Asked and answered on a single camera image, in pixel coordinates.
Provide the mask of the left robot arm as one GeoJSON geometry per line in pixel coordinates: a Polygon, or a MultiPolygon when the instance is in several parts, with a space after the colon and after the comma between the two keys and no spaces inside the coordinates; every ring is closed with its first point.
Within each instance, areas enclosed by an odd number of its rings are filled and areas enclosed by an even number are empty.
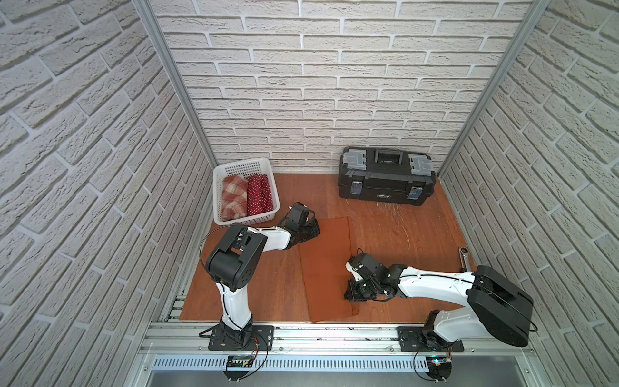
{"type": "Polygon", "coordinates": [[[269,351],[274,327],[254,324],[249,308],[248,285],[263,253],[284,251],[319,236],[314,211],[295,203],[274,227],[255,228],[233,224],[219,240],[203,269],[215,282],[222,303],[222,318],[198,336],[209,340],[211,351],[269,351]]]}

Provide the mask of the aluminium mounting rail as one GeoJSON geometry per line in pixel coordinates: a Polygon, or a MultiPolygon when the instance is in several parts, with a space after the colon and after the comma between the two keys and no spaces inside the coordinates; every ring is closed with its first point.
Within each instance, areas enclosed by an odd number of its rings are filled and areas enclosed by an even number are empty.
{"type": "MultiPolygon", "coordinates": [[[[214,321],[153,322],[138,349],[140,355],[246,355],[243,351],[211,351],[210,338],[198,334],[214,326],[214,321]]],[[[260,354],[398,356],[403,341],[397,323],[269,322],[273,327],[272,348],[260,354]]]]}

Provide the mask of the red plaid skirt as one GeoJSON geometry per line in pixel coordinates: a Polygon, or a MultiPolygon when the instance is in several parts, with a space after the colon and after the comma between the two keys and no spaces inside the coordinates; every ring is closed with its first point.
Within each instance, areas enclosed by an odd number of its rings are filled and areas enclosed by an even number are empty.
{"type": "Polygon", "coordinates": [[[245,218],[248,215],[248,181],[241,176],[225,177],[222,181],[223,221],[245,218]]]}

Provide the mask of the white plastic basket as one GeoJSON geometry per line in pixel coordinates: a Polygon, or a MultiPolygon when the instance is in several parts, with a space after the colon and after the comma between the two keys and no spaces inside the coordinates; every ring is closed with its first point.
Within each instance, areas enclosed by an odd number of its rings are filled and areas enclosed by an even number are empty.
{"type": "Polygon", "coordinates": [[[272,167],[268,159],[255,158],[244,161],[237,161],[229,164],[219,165],[214,169],[213,178],[213,216],[214,222],[220,226],[229,226],[234,223],[241,223],[243,225],[253,225],[257,223],[268,222],[274,219],[277,211],[280,210],[280,201],[277,193],[277,187],[275,184],[272,167]],[[264,214],[258,214],[254,216],[246,216],[245,218],[236,219],[232,221],[223,221],[221,217],[222,210],[222,181],[225,177],[229,176],[241,176],[247,181],[252,175],[267,175],[269,177],[269,184],[272,190],[272,200],[274,209],[264,214]]]}

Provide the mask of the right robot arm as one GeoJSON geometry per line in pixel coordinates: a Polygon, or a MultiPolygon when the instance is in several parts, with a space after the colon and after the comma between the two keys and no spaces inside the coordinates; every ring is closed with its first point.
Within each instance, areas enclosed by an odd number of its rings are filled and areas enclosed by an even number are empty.
{"type": "Polygon", "coordinates": [[[533,299],[495,269],[479,265],[473,272],[442,273],[403,264],[389,267],[367,253],[346,263],[352,279],[344,297],[352,303],[385,303],[395,298],[428,298],[459,306],[430,312],[418,340],[429,350],[442,351],[462,339],[491,336],[516,348],[529,344],[533,299]]]}

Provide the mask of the black plastic toolbox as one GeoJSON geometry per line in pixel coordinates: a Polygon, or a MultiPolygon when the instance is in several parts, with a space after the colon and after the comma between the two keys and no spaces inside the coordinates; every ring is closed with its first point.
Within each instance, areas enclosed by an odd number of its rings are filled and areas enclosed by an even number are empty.
{"type": "Polygon", "coordinates": [[[437,174],[424,153],[346,147],[339,163],[339,196],[421,206],[435,193],[437,174]]]}

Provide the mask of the red polka dot skirt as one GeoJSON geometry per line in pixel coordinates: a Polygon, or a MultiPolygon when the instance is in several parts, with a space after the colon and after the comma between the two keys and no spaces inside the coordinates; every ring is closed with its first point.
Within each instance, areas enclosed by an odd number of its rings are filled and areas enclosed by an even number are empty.
{"type": "Polygon", "coordinates": [[[252,175],[248,179],[247,214],[254,216],[274,209],[272,190],[267,175],[252,175]]]}

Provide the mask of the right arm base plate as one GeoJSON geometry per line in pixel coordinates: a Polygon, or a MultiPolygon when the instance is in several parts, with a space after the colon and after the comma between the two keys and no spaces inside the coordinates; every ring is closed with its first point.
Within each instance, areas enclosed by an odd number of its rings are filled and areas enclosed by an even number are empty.
{"type": "Polygon", "coordinates": [[[422,327],[397,327],[398,343],[402,352],[464,352],[461,340],[447,342],[435,333],[426,332],[422,327]]]}

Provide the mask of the orange skirt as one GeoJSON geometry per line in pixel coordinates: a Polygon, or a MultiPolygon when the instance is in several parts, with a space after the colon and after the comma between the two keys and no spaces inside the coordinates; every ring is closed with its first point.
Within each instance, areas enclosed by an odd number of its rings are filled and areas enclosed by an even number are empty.
{"type": "Polygon", "coordinates": [[[352,275],[346,263],[356,252],[351,219],[320,219],[320,234],[299,246],[311,322],[348,320],[359,306],[345,299],[352,275]]]}

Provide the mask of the right controller board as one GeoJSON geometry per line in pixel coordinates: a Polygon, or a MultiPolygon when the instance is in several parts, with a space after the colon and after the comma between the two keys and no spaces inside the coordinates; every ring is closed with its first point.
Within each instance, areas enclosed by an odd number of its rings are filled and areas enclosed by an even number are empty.
{"type": "Polygon", "coordinates": [[[452,360],[447,357],[427,357],[427,377],[436,382],[447,382],[451,376],[452,360]]]}

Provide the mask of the left controller board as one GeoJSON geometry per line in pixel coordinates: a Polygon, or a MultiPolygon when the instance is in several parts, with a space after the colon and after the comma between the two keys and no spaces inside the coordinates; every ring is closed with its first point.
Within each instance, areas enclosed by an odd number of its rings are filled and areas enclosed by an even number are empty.
{"type": "Polygon", "coordinates": [[[227,357],[223,373],[229,382],[238,382],[253,371],[255,361],[255,356],[230,355],[227,357]]]}

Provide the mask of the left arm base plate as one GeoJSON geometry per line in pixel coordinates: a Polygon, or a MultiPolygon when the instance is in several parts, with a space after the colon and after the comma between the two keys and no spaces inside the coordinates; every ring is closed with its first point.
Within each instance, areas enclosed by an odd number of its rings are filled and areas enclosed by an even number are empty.
{"type": "Polygon", "coordinates": [[[223,323],[214,326],[208,348],[210,351],[270,351],[274,337],[274,326],[253,325],[241,331],[223,323]]]}

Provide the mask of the controller board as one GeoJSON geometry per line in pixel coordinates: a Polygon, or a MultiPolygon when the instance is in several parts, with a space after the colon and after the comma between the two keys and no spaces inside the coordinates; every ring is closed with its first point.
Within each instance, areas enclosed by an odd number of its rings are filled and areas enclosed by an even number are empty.
{"type": "Polygon", "coordinates": [[[447,382],[451,376],[452,360],[447,357],[427,357],[427,377],[436,382],[447,382]]]}
{"type": "Polygon", "coordinates": [[[229,382],[238,382],[253,371],[255,361],[255,356],[230,355],[227,357],[223,373],[229,382]]]}

